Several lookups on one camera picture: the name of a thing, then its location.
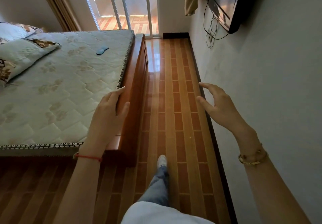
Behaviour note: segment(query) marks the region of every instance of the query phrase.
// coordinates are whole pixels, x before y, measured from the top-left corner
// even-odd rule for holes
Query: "jeans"
[[[145,201],[169,207],[168,200],[169,174],[166,166],[158,168],[155,176],[138,202]]]

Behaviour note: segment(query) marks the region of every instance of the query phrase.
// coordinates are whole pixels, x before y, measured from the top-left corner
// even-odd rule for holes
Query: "balcony wall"
[[[122,0],[114,0],[119,15],[125,15]],[[111,0],[95,0],[100,16],[114,15]],[[126,0],[129,15],[147,15],[147,0]],[[150,0],[151,16],[157,16],[156,0]]]

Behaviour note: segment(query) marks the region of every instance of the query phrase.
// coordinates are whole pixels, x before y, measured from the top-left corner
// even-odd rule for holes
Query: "floor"
[[[120,16],[119,18],[120,18],[120,23],[122,25],[122,29],[128,29],[125,16]],[[102,18],[99,18],[97,22],[101,30],[119,29],[115,16],[102,17]],[[148,21],[147,15],[135,15],[135,16],[132,15],[130,16],[130,22],[131,22],[131,29],[134,30],[135,34],[150,35],[149,21]],[[159,33],[158,17],[152,16],[151,22],[152,22],[152,33],[158,34]]]
[[[101,166],[93,223],[121,222],[161,154],[168,158],[171,207],[230,223],[205,112],[195,100],[200,91],[188,40],[147,40],[147,51],[138,164]],[[2,167],[0,223],[51,223],[74,164]]]

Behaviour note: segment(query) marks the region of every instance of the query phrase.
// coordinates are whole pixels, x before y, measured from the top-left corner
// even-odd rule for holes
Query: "person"
[[[214,98],[215,105],[197,97],[211,118],[228,129],[240,149],[239,161],[244,164],[249,184],[263,223],[310,223],[303,210],[275,169],[260,143],[256,131],[241,117],[231,98],[216,85],[200,83]],[[79,157],[54,224],[92,223],[98,184],[100,159],[106,145],[121,128],[127,116],[129,102],[116,115],[115,108],[124,87],[104,96],[93,115],[88,136],[79,149]],[[133,204],[122,224],[212,223],[203,218],[180,213],[169,207],[167,159],[160,156],[158,170],[149,188]]]

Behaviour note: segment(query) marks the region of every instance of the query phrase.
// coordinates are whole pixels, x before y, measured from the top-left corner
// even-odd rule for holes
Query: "white shoe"
[[[157,163],[157,166],[158,168],[160,168],[161,166],[167,166],[167,158],[165,155],[160,155],[159,156],[159,159],[158,159],[158,163]]]

